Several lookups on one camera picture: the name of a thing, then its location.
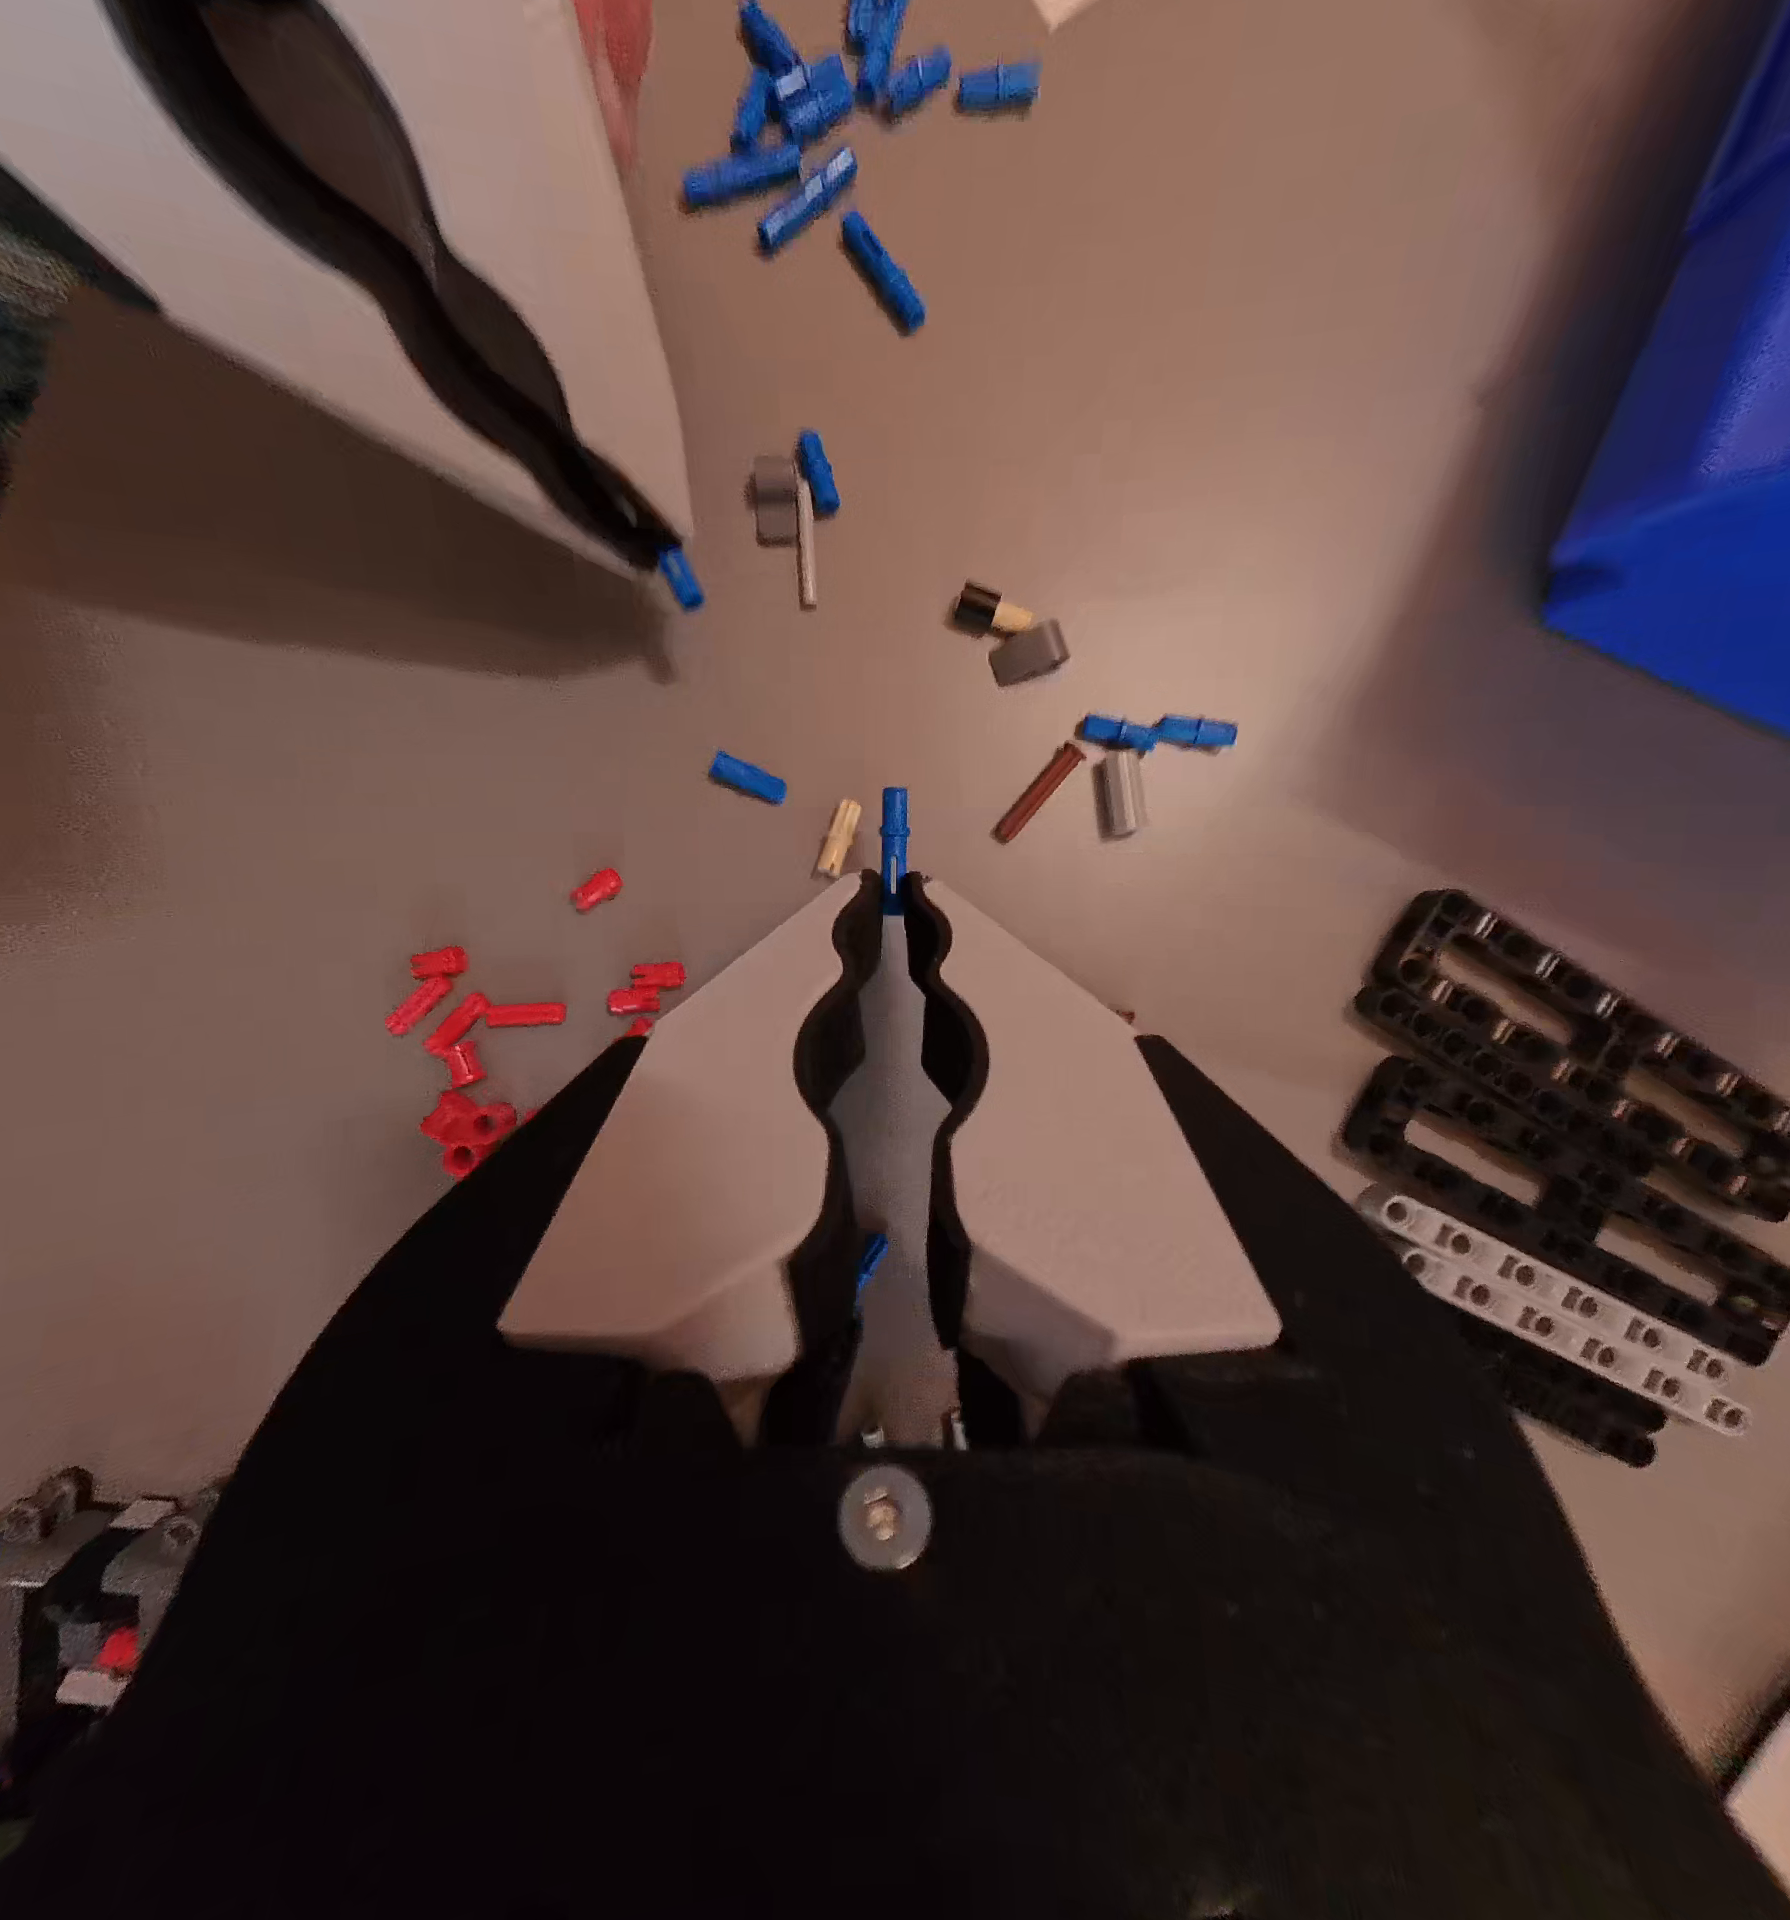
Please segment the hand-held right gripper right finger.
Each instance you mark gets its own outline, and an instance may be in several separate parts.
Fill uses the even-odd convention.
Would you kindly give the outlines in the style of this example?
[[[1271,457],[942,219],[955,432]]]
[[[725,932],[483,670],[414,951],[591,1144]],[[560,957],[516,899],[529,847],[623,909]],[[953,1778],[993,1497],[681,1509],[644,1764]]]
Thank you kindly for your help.
[[[955,1436],[1019,1445],[1072,1379],[1271,1350],[1276,1306],[1137,1030],[935,876],[905,880],[905,941]]]

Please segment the stack of black lego frames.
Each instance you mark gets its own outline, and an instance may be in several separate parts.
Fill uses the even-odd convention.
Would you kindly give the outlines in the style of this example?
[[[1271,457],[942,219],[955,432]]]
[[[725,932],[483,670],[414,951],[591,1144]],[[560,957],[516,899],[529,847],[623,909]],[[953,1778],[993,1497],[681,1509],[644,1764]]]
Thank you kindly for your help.
[[[1790,1332],[1790,1265],[1743,1232],[1790,1218],[1790,1099],[1456,886],[1403,908],[1352,1010],[1388,1045],[1339,1134],[1372,1185],[1712,1344],[1743,1402]],[[1691,1428],[1429,1297],[1513,1412],[1589,1454],[1649,1468]]]

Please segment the person's left hand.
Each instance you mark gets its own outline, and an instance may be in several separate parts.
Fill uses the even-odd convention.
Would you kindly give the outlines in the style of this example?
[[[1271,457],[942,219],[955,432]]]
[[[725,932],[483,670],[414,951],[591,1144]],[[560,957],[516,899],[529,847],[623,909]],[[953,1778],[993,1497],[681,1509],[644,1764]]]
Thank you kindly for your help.
[[[636,160],[638,111],[655,43],[655,3],[572,3],[602,130],[622,173]]]

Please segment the blue plastic bin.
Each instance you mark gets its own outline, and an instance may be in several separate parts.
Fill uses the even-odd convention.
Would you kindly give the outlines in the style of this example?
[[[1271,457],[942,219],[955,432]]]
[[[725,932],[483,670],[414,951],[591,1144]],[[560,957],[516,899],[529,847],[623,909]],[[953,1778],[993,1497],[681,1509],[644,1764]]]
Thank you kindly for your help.
[[[1696,197],[1542,611],[1790,739],[1790,5]]]

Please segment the pile of red lego pins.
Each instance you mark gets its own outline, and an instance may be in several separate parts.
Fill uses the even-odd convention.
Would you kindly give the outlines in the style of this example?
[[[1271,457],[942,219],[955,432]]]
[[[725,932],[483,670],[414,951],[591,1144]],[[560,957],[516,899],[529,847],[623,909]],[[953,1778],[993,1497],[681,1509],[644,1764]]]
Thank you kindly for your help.
[[[524,1037],[560,1035],[597,1014],[610,1037],[649,1039],[691,986],[676,953],[632,957],[607,978],[586,976],[586,957],[576,944],[526,974],[508,962],[490,971],[471,946],[449,943],[409,959],[383,1030],[414,1044],[435,1076],[419,1134],[448,1182],[465,1182],[539,1112],[536,1099],[517,1097],[511,1057]]]

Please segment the partly built lego model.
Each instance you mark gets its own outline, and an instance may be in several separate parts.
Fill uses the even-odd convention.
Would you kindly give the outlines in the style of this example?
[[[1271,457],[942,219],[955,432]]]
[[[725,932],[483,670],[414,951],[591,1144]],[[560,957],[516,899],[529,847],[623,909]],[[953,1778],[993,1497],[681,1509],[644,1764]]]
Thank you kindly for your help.
[[[109,1496],[62,1467],[0,1509],[0,1863],[132,1687],[226,1488]]]

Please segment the pile of mixed small lego pieces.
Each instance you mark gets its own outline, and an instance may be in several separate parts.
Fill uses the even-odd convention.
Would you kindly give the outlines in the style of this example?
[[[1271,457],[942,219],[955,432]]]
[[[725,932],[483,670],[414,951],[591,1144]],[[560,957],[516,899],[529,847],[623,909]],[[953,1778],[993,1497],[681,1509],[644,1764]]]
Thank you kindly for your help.
[[[827,446],[817,432],[803,432],[790,456],[759,457],[746,489],[758,541],[790,544],[797,551],[797,600],[805,611],[818,602],[814,567],[814,527],[840,512],[842,499]],[[1069,665],[1070,648],[1052,619],[1004,600],[994,589],[965,581],[950,623],[989,645],[989,662],[998,687],[1030,684],[1050,678]],[[1124,837],[1138,829],[1141,762],[1160,747],[1193,753],[1222,753],[1239,741],[1239,728],[1209,715],[1168,713],[1152,725],[1099,711],[1085,713],[1074,726],[1074,741],[1060,747],[1052,765],[1039,774],[1011,805],[994,839],[1008,845],[1048,798],[1082,765],[1085,747],[1102,753],[1102,793],[1108,834]]]

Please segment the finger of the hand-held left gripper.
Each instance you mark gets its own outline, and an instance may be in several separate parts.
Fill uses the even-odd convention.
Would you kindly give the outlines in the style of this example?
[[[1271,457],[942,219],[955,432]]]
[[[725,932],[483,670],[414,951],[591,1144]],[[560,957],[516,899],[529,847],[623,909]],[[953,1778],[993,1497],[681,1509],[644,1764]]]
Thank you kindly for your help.
[[[429,392],[236,83],[236,5],[0,3],[0,158],[166,321],[526,529],[610,564]]]
[[[681,414],[576,9],[236,5],[236,83],[448,413],[598,547],[678,547]]]

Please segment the pile of blue lego pins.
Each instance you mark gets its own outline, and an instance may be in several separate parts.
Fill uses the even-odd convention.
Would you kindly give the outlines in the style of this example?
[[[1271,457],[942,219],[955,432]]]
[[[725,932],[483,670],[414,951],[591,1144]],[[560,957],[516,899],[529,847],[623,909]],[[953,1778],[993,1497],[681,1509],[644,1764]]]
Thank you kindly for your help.
[[[1026,117],[1039,102],[1039,55],[958,60],[938,43],[908,46],[905,3],[842,5],[842,42],[805,53],[766,5],[738,5],[746,55],[725,148],[691,166],[676,187],[687,216],[746,209],[754,249],[781,258],[810,232],[834,227],[842,258],[903,338],[923,330],[928,306],[911,274],[857,205],[860,133],[894,133],[937,102],[965,120]]]

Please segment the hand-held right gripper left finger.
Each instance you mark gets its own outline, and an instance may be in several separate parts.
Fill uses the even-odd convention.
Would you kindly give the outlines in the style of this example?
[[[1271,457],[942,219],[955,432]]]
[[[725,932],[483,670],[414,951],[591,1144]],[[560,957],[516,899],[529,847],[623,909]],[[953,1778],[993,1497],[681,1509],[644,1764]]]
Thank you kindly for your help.
[[[881,957],[881,876],[836,880],[656,1024],[504,1310],[511,1346],[696,1373],[769,1443],[836,1442],[867,1234],[834,1110]]]

